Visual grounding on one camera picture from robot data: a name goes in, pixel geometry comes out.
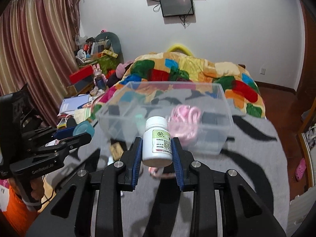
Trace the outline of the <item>person's hand on handle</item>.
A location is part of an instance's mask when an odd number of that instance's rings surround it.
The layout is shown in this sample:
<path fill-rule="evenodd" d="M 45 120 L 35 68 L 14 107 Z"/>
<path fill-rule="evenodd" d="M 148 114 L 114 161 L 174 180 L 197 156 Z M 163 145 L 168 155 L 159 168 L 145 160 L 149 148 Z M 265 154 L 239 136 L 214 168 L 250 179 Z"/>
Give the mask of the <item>person's hand on handle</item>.
<path fill-rule="evenodd" d="M 21 197 L 20 189 L 19 189 L 18 185 L 16 184 L 15 179 L 8 178 L 8 184 L 13 189 L 13 191 L 16 193 L 16 195 Z M 31 188 L 32 188 L 31 196 L 35 200 L 40 201 L 44 197 L 44 186 L 43 186 L 42 178 L 32 179 L 30 184 L 31 184 Z"/>

